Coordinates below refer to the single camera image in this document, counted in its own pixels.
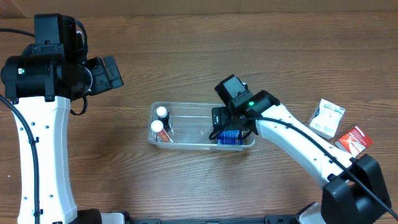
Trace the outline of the orange bottle white cap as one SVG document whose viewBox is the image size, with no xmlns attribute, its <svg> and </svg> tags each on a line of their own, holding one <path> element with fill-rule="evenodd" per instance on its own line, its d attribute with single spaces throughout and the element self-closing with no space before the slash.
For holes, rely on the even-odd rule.
<svg viewBox="0 0 398 224">
<path fill-rule="evenodd" d="M 167 134 L 166 130 L 164 129 L 163 122 L 161 122 L 160 120 L 155 120 L 155 121 L 151 122 L 150 128 L 153 132 L 156 133 L 156 135 L 158 137 L 160 137 L 162 142 L 170 142 L 171 141 L 170 136 Z"/>
</svg>

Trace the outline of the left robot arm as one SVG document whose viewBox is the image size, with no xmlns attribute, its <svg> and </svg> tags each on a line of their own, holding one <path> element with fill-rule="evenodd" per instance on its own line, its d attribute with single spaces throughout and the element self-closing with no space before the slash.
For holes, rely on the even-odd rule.
<svg viewBox="0 0 398 224">
<path fill-rule="evenodd" d="M 61 14 L 34 17 L 33 44 L 6 60 L 1 101 L 13 112 L 20 147 L 19 223 L 126 223 L 123 212 L 79 210 L 68 165 L 71 103 L 123 85 L 112 56 L 88 58 L 83 24 Z"/>
</svg>

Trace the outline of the clear plastic container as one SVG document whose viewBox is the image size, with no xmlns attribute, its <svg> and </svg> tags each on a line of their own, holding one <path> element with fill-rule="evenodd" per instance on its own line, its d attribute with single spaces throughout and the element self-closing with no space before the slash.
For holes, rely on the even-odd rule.
<svg viewBox="0 0 398 224">
<path fill-rule="evenodd" d="M 242 145 L 218 144 L 215 139 L 209 139 L 209 135 L 213 131 L 211 109 L 221 107 L 221 104 L 155 101 L 150 106 L 149 124 L 158 119 L 155 111 L 160 106 L 165 107 L 170 112 L 172 130 L 168 132 L 171 141 L 162 142 L 161 138 L 151 128 L 148 129 L 148 142 L 159 148 L 244 151 L 256 143 L 253 134 L 248 136 Z"/>
</svg>

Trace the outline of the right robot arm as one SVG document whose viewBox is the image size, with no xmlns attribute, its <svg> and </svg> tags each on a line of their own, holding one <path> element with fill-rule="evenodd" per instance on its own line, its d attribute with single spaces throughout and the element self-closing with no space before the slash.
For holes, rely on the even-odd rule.
<svg viewBox="0 0 398 224">
<path fill-rule="evenodd" d="M 394 218 L 391 200 L 379 163 L 370 155 L 359 159 L 342 151 L 297 120 L 265 90 L 253 94 L 235 75 L 221 81 L 215 91 L 228 110 L 228 118 L 215 126 L 209 138 L 238 125 L 284 150 L 317 182 L 320 203 L 299 212 L 294 223 L 374 223 L 385 213 Z"/>
</svg>

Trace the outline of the dark bottle white cap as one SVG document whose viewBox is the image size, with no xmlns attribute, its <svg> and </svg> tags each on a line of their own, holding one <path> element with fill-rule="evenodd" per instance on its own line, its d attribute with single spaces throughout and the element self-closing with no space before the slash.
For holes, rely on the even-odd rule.
<svg viewBox="0 0 398 224">
<path fill-rule="evenodd" d="M 163 123 L 164 129 L 170 131 L 172 129 L 172 120 L 170 118 L 170 112 L 164 106 L 160 106 L 156 109 L 156 115 L 158 119 Z"/>
</svg>

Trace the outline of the blue packet box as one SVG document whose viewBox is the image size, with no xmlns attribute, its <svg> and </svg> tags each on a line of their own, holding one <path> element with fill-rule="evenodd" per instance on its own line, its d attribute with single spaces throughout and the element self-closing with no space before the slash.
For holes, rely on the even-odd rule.
<svg viewBox="0 0 398 224">
<path fill-rule="evenodd" d="M 217 138 L 217 145 L 243 145 L 242 131 L 227 130 L 223 131 Z"/>
</svg>

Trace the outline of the red packet box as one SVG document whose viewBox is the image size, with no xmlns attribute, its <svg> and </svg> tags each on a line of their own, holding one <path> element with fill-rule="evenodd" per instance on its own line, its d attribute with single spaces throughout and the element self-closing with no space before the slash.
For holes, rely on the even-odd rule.
<svg viewBox="0 0 398 224">
<path fill-rule="evenodd" d="M 358 156 L 372 144 L 371 138 L 359 126 L 355 126 L 335 142 L 337 148 L 350 153 L 353 157 Z"/>
</svg>

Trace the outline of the white packet box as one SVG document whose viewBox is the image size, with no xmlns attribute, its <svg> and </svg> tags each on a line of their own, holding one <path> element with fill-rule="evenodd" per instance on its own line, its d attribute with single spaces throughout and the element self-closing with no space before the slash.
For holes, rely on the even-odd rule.
<svg viewBox="0 0 398 224">
<path fill-rule="evenodd" d="M 331 139 L 335 136 L 344 113 L 344 108 L 321 99 L 310 118 L 308 128 L 325 139 Z"/>
</svg>

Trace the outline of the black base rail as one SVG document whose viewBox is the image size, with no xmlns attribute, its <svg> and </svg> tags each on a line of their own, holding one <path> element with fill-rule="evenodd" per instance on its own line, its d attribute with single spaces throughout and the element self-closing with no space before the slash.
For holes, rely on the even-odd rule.
<svg viewBox="0 0 398 224">
<path fill-rule="evenodd" d="M 295 215 L 266 215 L 264 218 L 161 220 L 133 219 L 127 212 L 101 213 L 103 224 L 299 224 Z"/>
</svg>

